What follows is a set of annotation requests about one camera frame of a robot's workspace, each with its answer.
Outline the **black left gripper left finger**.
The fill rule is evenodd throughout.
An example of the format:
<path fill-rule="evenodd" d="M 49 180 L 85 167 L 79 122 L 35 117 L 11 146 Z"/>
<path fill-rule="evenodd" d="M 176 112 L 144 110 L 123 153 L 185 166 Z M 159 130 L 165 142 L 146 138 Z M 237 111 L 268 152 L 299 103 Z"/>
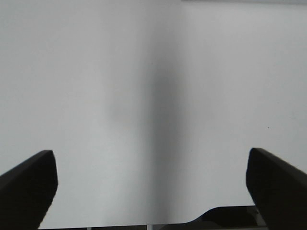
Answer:
<path fill-rule="evenodd" d="M 58 188 L 52 150 L 43 150 L 0 176 L 0 228 L 37 230 Z"/>

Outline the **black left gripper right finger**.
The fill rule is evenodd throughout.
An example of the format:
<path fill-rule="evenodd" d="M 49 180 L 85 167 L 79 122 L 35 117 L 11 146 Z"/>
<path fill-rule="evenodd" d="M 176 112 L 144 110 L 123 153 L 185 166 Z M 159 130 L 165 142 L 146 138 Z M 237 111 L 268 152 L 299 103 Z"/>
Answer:
<path fill-rule="evenodd" d="M 270 230 L 307 228 L 307 175 L 274 154 L 252 148 L 248 192 Z"/>

